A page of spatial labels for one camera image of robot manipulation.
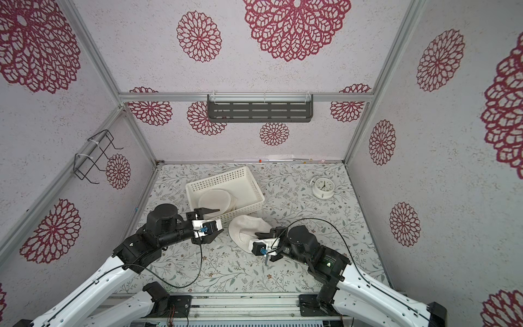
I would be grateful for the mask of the white perforated plastic basket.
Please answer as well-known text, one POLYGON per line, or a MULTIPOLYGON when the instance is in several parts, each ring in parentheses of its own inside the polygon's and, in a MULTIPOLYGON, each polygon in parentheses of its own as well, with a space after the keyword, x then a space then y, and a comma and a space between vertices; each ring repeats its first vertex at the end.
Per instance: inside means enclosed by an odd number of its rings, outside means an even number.
POLYGON ((185 191, 191 210, 218 210, 211 218, 220 219, 224 226, 238 216, 261 210, 265 203, 260 186, 246 166, 190 182, 185 191))

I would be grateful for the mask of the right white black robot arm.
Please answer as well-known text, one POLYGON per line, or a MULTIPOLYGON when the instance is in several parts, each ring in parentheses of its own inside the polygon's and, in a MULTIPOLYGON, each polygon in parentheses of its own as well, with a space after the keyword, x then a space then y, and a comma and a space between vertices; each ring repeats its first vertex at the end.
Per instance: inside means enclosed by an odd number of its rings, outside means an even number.
POLYGON ((316 296, 301 295, 303 316, 350 316, 369 326, 446 326, 448 311, 393 290, 362 272, 343 254, 318 242, 306 226, 277 227, 256 233, 249 251, 271 262, 289 258, 305 264, 321 283, 316 296))

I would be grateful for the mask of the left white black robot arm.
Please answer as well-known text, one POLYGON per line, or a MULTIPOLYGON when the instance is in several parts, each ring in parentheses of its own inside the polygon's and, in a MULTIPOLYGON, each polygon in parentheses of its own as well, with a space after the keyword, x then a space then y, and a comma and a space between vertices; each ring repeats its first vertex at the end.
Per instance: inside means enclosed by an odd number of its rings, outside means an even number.
POLYGON ((160 204, 135 234, 118 245, 112 255, 84 283, 46 313, 19 320, 17 326, 81 326, 115 290, 140 275, 162 257, 169 246, 190 240, 209 244, 223 232, 220 220, 208 220, 210 208, 196 208, 181 217, 173 204, 160 204))

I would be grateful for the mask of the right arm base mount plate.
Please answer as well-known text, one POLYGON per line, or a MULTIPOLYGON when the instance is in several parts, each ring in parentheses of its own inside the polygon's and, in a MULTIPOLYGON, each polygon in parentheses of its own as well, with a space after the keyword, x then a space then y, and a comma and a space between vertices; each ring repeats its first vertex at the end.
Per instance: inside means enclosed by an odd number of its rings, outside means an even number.
POLYGON ((298 306, 302 317, 339 317, 334 309, 320 305, 317 294, 299 295, 298 306))

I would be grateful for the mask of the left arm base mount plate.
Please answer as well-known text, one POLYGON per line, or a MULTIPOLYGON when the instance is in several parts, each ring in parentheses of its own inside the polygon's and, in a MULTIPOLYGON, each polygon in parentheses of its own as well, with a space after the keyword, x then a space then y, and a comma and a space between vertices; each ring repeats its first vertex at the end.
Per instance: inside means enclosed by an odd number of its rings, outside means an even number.
POLYGON ((187 318, 192 300, 188 295, 153 298, 153 308, 144 318, 187 318))

